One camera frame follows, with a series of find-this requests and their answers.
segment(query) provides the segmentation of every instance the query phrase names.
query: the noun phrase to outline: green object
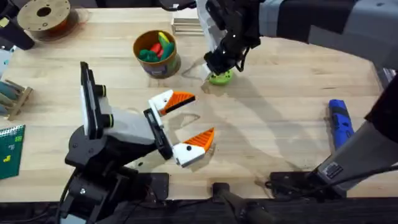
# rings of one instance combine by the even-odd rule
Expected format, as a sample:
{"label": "green object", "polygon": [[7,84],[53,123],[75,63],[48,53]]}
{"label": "green object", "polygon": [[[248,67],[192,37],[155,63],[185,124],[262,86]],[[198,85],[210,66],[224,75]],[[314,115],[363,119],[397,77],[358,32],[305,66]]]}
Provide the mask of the green object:
{"label": "green object", "polygon": [[0,130],[0,179],[19,174],[25,125]]}
{"label": "green object", "polygon": [[139,56],[141,60],[145,62],[158,62],[159,58],[156,56],[156,53],[151,50],[140,50]]}
{"label": "green object", "polygon": [[14,89],[8,87],[3,82],[0,82],[0,93],[8,97],[10,100],[17,100],[17,95],[15,94]]}
{"label": "green object", "polygon": [[166,45],[166,48],[163,48],[163,54],[160,60],[165,60],[168,58],[174,51],[174,43],[169,43]]}
{"label": "green object", "polygon": [[158,36],[159,36],[159,42],[160,42],[163,50],[168,46],[168,44],[171,44],[169,42],[169,40],[165,40],[161,35],[158,35]]}
{"label": "green object", "polygon": [[209,82],[213,85],[226,85],[229,83],[233,77],[232,70],[221,73],[219,75],[211,74],[209,77]]}

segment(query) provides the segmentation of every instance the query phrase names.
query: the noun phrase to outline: green book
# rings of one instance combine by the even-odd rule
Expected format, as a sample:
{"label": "green book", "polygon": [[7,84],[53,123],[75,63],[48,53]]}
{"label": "green book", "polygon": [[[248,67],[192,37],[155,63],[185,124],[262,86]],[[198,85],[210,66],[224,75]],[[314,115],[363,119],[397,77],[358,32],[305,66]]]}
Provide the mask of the green book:
{"label": "green book", "polygon": [[19,173],[25,125],[0,130],[0,179]]}

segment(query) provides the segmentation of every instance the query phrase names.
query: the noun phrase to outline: green toy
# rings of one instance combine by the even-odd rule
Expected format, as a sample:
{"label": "green toy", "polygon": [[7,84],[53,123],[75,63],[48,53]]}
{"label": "green toy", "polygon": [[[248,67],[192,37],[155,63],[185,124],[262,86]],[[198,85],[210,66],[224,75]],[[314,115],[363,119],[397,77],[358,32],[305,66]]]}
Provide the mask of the green toy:
{"label": "green toy", "polygon": [[166,35],[164,35],[164,33],[162,32],[158,33],[158,39],[163,49],[165,49],[166,46],[170,43]]}
{"label": "green toy", "polygon": [[211,74],[209,77],[209,82],[213,85],[226,85],[229,83],[233,77],[232,70],[221,73],[219,75]]}
{"label": "green toy", "polygon": [[151,50],[140,50],[139,56],[141,60],[145,62],[158,62],[159,58],[156,56],[156,53]]}
{"label": "green toy", "polygon": [[168,58],[174,51],[174,43],[169,43],[166,45],[166,48],[163,48],[163,54],[160,60],[165,60]]}

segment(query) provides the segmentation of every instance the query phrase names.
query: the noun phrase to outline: filament spool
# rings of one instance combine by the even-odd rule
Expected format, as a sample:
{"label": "filament spool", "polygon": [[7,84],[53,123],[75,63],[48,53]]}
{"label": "filament spool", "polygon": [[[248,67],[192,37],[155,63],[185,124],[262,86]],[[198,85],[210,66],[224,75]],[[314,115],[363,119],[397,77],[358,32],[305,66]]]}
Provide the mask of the filament spool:
{"label": "filament spool", "polygon": [[72,32],[79,14],[67,0],[31,0],[18,13],[18,24],[37,40],[56,40]]}

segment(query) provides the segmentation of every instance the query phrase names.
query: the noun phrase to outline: red toy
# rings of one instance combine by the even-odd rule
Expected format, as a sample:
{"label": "red toy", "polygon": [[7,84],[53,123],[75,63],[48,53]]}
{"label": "red toy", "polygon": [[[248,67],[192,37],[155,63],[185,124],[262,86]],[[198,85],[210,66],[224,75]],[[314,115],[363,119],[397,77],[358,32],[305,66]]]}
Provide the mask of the red toy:
{"label": "red toy", "polygon": [[163,49],[161,49],[161,50],[160,50],[160,52],[159,52],[159,53],[157,53],[157,55],[156,55],[156,56],[157,56],[158,58],[161,58],[161,57],[162,57],[162,55],[163,55]]}
{"label": "red toy", "polygon": [[160,51],[163,51],[163,50],[162,50],[162,46],[161,46],[160,43],[154,44],[154,45],[150,48],[150,50],[153,51],[153,52],[155,52],[156,54],[159,54]]}

